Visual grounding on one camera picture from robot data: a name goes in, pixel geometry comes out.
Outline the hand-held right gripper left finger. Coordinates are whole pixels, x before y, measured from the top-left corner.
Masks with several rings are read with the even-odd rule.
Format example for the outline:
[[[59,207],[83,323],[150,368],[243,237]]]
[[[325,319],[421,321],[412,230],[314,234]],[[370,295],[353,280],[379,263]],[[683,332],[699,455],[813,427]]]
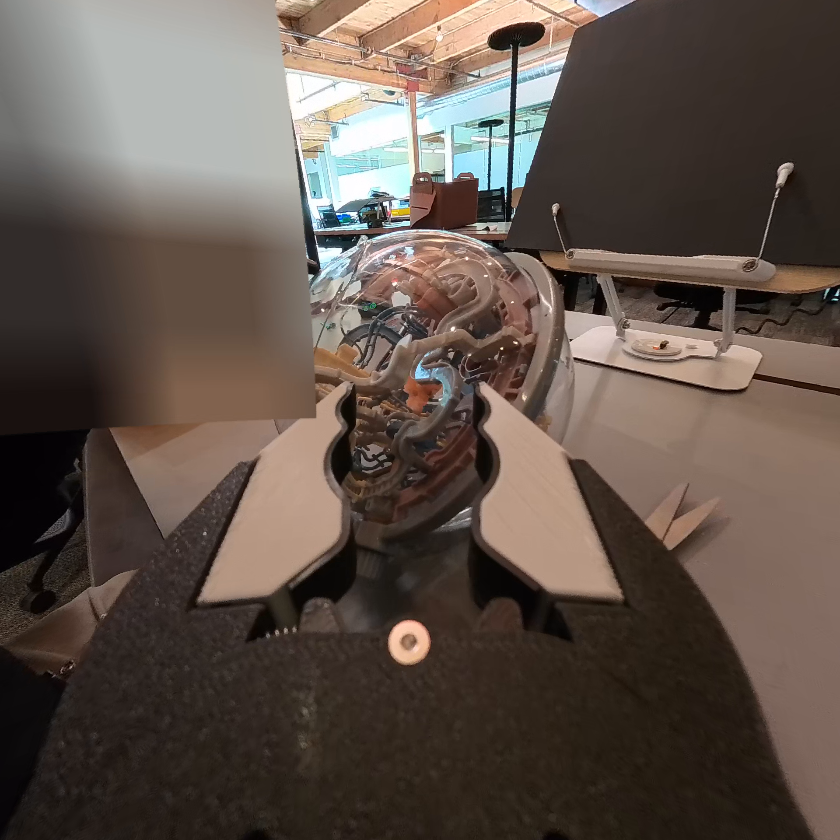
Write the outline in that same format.
[[[356,396],[337,385],[259,453],[217,550],[201,606],[264,603],[291,593],[351,536],[342,484],[351,471]]]

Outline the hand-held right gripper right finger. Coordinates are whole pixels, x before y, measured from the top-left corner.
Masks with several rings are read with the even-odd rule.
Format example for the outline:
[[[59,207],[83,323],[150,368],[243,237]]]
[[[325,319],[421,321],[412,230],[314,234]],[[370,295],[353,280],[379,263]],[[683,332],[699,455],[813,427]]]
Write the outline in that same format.
[[[474,396],[477,548],[531,591],[623,604],[565,449],[488,384]]]

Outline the grey yellow scissors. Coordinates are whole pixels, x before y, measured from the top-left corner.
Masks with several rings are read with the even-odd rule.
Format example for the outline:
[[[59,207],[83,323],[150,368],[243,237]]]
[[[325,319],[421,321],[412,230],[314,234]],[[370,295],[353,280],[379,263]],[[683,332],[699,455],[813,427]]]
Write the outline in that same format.
[[[709,519],[720,503],[721,499],[714,497],[684,513],[679,513],[688,488],[687,482],[678,484],[645,520],[648,530],[667,550],[673,550],[686,541]]]

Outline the clear plastic maze ball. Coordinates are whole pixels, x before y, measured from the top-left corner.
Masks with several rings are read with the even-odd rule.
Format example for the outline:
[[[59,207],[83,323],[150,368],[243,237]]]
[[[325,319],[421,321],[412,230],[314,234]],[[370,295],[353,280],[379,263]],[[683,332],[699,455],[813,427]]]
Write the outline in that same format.
[[[574,363],[563,293],[537,259],[403,230],[363,236],[309,288],[317,400],[342,382],[356,392],[343,489],[361,545],[383,550],[471,507],[478,386],[562,443]]]

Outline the white model on stand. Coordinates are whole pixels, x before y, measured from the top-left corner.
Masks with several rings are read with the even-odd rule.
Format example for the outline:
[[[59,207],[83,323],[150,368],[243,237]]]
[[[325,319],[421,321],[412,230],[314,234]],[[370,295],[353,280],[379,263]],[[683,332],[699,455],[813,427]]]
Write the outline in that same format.
[[[570,268],[595,275],[614,325],[591,329],[570,342],[576,361],[696,385],[718,392],[744,391],[762,360],[759,351],[734,348],[734,315],[737,289],[774,278],[776,266],[763,259],[775,204],[795,170],[782,163],[774,184],[773,199],[757,256],[639,255],[602,249],[566,248]],[[614,277],[666,279],[722,290],[722,332],[715,340],[681,339],[661,332],[634,329],[620,305]]]

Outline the wooden office table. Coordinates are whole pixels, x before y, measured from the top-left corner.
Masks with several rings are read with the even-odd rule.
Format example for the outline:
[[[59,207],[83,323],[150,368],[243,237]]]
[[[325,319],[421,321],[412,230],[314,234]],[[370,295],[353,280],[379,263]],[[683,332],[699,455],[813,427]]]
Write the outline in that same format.
[[[448,228],[412,228],[408,222],[388,223],[382,227],[367,227],[364,224],[340,225],[338,227],[319,228],[314,231],[318,241],[338,238],[360,238],[363,236],[376,237],[395,232],[409,233],[454,233],[476,238],[485,242],[504,242],[511,227],[510,222],[486,223],[480,222],[463,227]]]

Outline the brown cardboard box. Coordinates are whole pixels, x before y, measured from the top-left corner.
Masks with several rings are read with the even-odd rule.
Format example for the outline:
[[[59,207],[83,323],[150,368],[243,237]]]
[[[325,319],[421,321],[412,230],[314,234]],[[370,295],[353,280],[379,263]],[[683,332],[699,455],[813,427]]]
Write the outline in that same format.
[[[410,227],[454,230],[477,220],[479,181],[470,172],[452,182],[434,182],[430,174],[413,176],[410,202]]]

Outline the light wooden desk top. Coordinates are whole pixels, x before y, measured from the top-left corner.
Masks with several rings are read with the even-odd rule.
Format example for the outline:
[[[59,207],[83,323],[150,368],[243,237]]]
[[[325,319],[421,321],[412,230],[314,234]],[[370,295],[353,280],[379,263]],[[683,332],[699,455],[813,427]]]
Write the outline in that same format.
[[[839,285],[839,268],[828,266],[777,266],[773,277],[766,281],[718,280],[708,277],[680,276],[672,271],[653,272],[651,270],[631,271],[573,267],[559,251],[541,250],[539,255],[549,268],[571,270],[583,274],[607,274],[622,279],[667,281],[694,286],[733,287],[739,290],[768,291],[785,295],[813,293]]]

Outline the black floor lamp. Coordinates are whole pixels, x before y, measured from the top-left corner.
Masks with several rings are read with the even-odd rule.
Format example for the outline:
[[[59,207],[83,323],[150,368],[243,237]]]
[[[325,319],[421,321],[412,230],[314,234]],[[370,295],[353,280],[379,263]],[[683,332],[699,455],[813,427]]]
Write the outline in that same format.
[[[486,136],[483,140],[486,141],[486,190],[491,189],[491,173],[492,173],[492,154],[494,149],[494,131],[503,124],[503,119],[490,118],[479,121],[478,128],[485,131]]]
[[[518,63],[521,47],[533,46],[545,34],[545,26],[539,22],[522,22],[510,24],[493,31],[488,37],[487,44],[490,49],[503,52],[511,52],[510,68],[510,92],[509,92],[509,114],[508,114],[508,143],[507,143],[507,182],[506,193],[506,215],[505,221],[511,221],[512,215],[512,182],[513,164],[515,156],[515,120],[518,99]]]

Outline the black divider panel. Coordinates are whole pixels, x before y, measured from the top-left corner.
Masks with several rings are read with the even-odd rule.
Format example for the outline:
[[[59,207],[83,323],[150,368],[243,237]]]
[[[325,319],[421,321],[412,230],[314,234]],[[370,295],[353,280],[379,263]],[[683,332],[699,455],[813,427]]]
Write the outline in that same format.
[[[839,2],[643,1],[574,34],[507,244],[839,265]]]

